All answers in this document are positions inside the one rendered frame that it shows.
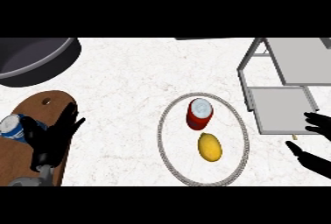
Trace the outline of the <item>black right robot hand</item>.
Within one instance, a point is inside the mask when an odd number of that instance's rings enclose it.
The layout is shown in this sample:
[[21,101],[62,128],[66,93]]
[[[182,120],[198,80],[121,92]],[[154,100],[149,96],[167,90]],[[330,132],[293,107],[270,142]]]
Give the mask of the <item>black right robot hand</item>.
[[[313,137],[319,137],[324,141],[331,143],[331,116],[304,112],[304,121],[304,130]],[[331,179],[331,160],[303,150],[293,141],[285,141],[284,143],[297,158],[298,164],[310,172]]]

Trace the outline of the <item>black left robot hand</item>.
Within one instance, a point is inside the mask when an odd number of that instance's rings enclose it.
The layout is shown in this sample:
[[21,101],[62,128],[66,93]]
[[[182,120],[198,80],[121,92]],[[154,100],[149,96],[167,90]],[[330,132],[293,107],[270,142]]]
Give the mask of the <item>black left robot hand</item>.
[[30,169],[40,172],[43,165],[58,167],[68,149],[71,138],[78,130],[86,118],[77,120],[78,106],[71,102],[56,120],[56,123],[43,129],[37,121],[25,116],[19,122],[22,124],[25,141],[32,147],[32,159]]

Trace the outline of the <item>grey tiered shelf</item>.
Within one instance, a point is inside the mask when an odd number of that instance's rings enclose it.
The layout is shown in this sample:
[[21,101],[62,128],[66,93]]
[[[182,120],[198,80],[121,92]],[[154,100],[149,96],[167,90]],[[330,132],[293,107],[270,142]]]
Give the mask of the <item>grey tiered shelf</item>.
[[[253,57],[267,57],[281,87],[248,87],[244,69]],[[256,38],[236,68],[247,111],[262,135],[313,135],[304,112],[316,112],[309,87],[331,87],[330,38]]]

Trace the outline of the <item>yellow lemon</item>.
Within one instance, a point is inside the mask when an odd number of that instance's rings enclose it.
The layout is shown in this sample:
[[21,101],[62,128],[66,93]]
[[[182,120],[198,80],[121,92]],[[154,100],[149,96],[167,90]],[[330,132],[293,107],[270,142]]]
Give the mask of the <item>yellow lemon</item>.
[[216,162],[223,155],[223,147],[213,134],[202,133],[198,140],[198,151],[208,162]]

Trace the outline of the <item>round white placemat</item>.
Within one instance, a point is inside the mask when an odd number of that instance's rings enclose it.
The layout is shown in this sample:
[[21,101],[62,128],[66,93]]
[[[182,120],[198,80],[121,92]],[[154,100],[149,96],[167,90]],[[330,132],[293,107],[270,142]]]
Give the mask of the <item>round white placemat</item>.
[[160,157],[188,186],[228,186],[250,154],[244,119],[216,95],[189,93],[164,109],[158,124]]

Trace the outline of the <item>brown wooden cutting board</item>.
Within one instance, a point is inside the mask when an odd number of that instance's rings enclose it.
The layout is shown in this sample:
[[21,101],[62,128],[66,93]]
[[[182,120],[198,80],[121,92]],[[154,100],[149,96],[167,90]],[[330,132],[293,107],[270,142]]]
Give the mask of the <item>brown wooden cutting board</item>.
[[[47,126],[58,121],[66,105],[75,102],[72,96],[59,90],[31,95],[15,107],[13,113],[31,116]],[[31,171],[32,148],[27,143],[0,137],[0,186],[7,186],[19,177],[37,177]]]

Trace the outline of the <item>blue and white can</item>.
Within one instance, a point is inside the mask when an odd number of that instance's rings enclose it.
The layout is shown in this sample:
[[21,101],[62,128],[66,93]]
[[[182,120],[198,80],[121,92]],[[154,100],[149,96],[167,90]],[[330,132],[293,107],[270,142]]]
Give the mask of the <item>blue and white can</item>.
[[0,121],[0,137],[12,139],[27,144],[27,136],[21,119],[27,117],[24,114],[10,114]]

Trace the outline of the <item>dark grey pot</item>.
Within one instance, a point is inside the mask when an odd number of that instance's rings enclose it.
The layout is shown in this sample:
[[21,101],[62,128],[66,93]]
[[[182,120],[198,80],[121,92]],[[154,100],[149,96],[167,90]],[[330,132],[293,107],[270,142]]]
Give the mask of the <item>dark grey pot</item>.
[[80,53],[77,38],[0,38],[0,85],[21,88],[49,81]]

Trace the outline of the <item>red can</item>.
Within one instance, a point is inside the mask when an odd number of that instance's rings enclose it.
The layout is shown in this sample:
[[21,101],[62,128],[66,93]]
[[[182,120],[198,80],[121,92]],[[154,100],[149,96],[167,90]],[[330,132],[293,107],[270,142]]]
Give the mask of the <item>red can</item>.
[[202,130],[213,117],[213,105],[210,102],[197,98],[191,101],[186,113],[186,123],[194,130]]

